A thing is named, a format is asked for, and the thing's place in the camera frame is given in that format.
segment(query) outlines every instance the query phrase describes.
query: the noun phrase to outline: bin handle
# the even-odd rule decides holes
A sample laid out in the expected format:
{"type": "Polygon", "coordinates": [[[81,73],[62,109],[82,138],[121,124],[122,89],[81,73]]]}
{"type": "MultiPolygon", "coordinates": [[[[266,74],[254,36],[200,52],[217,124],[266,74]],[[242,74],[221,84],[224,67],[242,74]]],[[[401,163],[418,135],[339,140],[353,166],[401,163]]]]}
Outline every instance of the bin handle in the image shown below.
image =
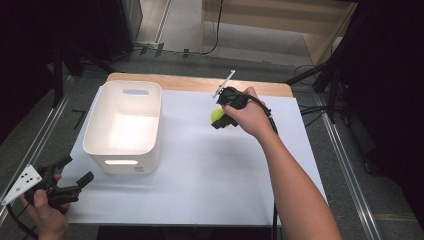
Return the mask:
{"type": "Polygon", "coordinates": [[[124,89],[122,93],[127,95],[137,95],[137,96],[148,96],[150,93],[147,90],[139,90],[139,89],[124,89]]]}

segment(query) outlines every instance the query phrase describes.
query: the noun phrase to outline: wrist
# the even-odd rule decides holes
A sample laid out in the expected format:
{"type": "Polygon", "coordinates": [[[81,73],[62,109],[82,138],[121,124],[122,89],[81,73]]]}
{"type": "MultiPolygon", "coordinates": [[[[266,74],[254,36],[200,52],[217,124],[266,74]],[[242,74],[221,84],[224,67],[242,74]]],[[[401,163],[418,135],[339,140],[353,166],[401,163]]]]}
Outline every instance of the wrist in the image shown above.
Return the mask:
{"type": "Polygon", "coordinates": [[[67,232],[67,230],[62,232],[40,232],[38,240],[62,240],[65,239],[67,232]]]}

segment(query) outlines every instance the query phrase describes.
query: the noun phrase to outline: white plastic bin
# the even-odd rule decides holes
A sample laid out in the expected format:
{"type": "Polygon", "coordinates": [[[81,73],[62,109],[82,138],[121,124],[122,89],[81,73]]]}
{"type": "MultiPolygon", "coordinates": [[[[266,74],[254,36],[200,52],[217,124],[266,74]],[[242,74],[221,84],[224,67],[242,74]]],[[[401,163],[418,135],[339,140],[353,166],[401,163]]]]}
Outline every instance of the white plastic bin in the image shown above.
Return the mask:
{"type": "Polygon", "coordinates": [[[153,82],[111,81],[97,97],[84,151],[108,173],[148,173],[159,163],[162,89],[153,82]]]}

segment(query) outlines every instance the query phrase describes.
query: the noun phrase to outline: forearm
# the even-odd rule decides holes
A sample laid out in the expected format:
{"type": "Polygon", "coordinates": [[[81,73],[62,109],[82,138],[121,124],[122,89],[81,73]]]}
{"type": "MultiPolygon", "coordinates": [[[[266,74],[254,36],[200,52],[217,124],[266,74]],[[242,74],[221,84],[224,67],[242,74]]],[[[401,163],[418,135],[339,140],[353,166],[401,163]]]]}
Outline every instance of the forearm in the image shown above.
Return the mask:
{"type": "Polygon", "coordinates": [[[341,239],[334,217],[315,184],[279,136],[257,136],[267,158],[275,202],[290,239],[341,239]]]}

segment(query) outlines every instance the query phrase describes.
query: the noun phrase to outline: wooden table edge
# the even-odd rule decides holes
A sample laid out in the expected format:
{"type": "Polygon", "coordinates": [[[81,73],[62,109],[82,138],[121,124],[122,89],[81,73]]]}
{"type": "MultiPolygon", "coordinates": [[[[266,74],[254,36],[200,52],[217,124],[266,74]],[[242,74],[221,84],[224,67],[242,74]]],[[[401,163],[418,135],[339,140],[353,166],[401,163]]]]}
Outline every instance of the wooden table edge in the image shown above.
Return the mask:
{"type": "MultiPolygon", "coordinates": [[[[172,76],[159,74],[133,74],[133,73],[112,73],[108,76],[106,82],[109,81],[147,81],[155,82],[164,90],[177,91],[200,91],[214,93],[224,79],[220,78],[200,78],[186,76],[172,76]]],[[[243,91],[251,86],[255,88],[256,93],[265,96],[277,97],[293,97],[293,93],[289,85],[285,83],[269,83],[246,80],[230,80],[227,86],[235,87],[243,91]]]]}

